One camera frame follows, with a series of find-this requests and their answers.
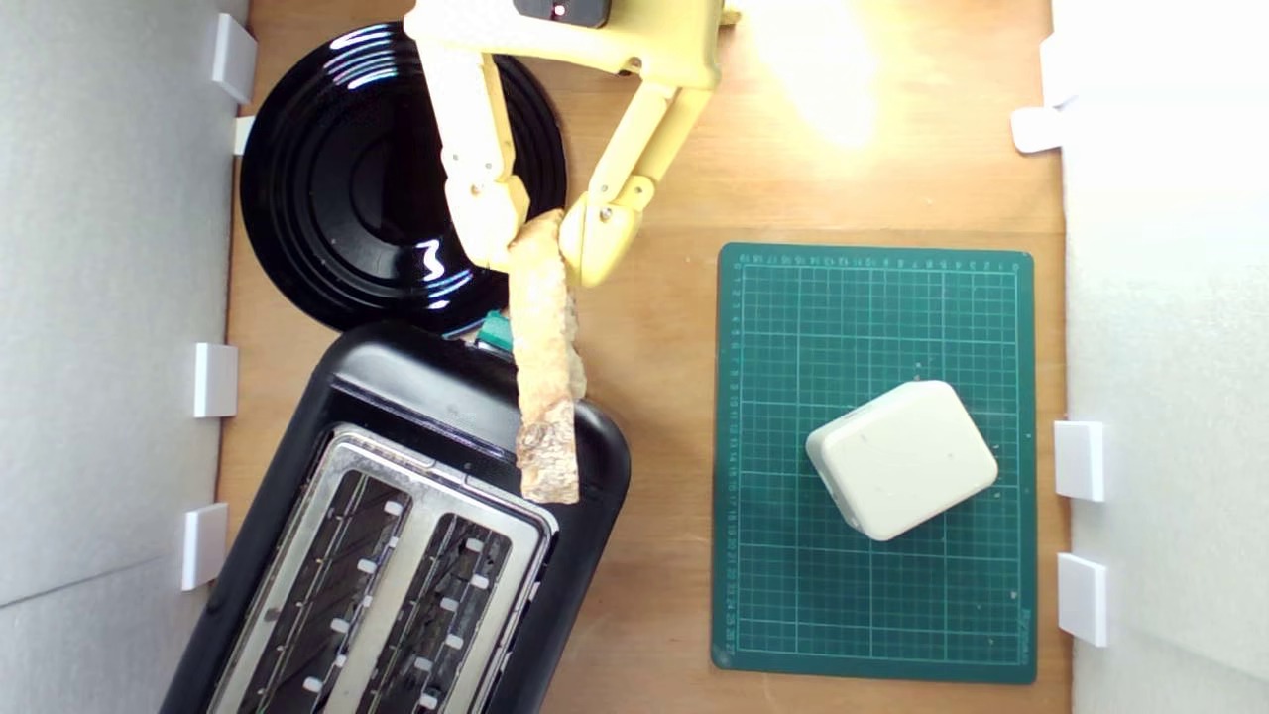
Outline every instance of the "white box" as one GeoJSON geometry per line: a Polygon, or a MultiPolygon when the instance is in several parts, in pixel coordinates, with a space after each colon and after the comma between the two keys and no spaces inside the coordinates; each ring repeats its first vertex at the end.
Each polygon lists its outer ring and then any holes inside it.
{"type": "Polygon", "coordinates": [[[1107,646],[1107,567],[1057,554],[1057,626],[1095,647],[1107,646]]]}
{"type": "Polygon", "coordinates": [[[1053,422],[1053,478],[1057,493],[1103,502],[1103,427],[1099,422],[1053,422]]]}
{"type": "Polygon", "coordinates": [[[895,536],[990,487],[997,465],[952,386],[902,384],[806,441],[846,523],[895,536]]]}

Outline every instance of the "white wall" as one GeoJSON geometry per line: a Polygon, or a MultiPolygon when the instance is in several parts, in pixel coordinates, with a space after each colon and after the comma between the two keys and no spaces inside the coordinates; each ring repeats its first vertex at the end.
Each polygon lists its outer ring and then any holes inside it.
{"type": "Polygon", "coordinates": [[[1269,22],[1258,0],[1055,0],[1072,420],[1107,429],[1109,647],[1076,714],[1269,711],[1269,22]]]}
{"type": "Polygon", "coordinates": [[[220,440],[190,419],[225,334],[216,13],[0,1],[0,714],[154,710],[206,599],[176,554],[220,440]]]}

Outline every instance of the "white clip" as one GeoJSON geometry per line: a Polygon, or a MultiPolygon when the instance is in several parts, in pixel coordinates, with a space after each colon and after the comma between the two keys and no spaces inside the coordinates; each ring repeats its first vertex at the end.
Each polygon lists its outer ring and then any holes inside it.
{"type": "Polygon", "coordinates": [[[1053,33],[1039,43],[1039,75],[1043,107],[1015,109],[1009,118],[1014,146],[1023,153],[1036,153],[1062,146],[1065,131],[1062,107],[1079,96],[1082,67],[1076,49],[1065,36],[1053,33]]]}

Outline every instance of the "white foam block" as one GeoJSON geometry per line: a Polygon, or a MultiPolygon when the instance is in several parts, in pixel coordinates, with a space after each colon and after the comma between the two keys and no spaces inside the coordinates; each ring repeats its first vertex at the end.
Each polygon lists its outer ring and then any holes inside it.
{"type": "Polygon", "coordinates": [[[228,13],[216,18],[216,53],[212,58],[212,81],[239,104],[251,103],[255,82],[255,38],[228,13]]]}
{"type": "Polygon", "coordinates": [[[1084,501],[1105,501],[1101,425],[1053,422],[1053,467],[1057,493],[1084,501]]]}
{"type": "Polygon", "coordinates": [[[1046,107],[1061,107],[1080,93],[1079,47],[1055,32],[1039,43],[1039,72],[1046,107]]]}
{"type": "Polygon", "coordinates": [[[806,451],[851,528],[891,540],[990,487],[996,459],[952,386],[902,384],[811,434],[806,451]]]}
{"type": "Polygon", "coordinates": [[[1070,553],[1057,555],[1057,626],[1107,646],[1107,568],[1070,553]]]}
{"type": "Polygon", "coordinates": [[[1023,107],[1009,115],[1014,147],[1023,153],[1048,151],[1062,145],[1062,113],[1052,107],[1023,107]]]}
{"type": "Polygon", "coordinates": [[[237,346],[201,341],[194,349],[194,417],[237,413],[237,346]]]}
{"type": "Polygon", "coordinates": [[[251,127],[255,126],[255,114],[239,117],[233,120],[233,155],[241,156],[246,152],[246,140],[251,136],[251,127]]]}
{"type": "Polygon", "coordinates": [[[230,507],[212,503],[185,512],[185,539],[180,568],[180,590],[194,590],[211,582],[225,564],[230,507]]]}

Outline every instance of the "green cutting mat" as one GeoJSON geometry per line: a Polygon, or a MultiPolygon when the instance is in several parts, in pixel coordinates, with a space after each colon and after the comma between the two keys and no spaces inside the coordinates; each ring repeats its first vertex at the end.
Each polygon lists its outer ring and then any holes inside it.
{"type": "Polygon", "coordinates": [[[714,663],[1034,681],[1030,256],[733,242],[718,265],[714,663]],[[873,543],[846,526],[805,441],[914,379],[957,389],[1000,476],[873,543]]]}

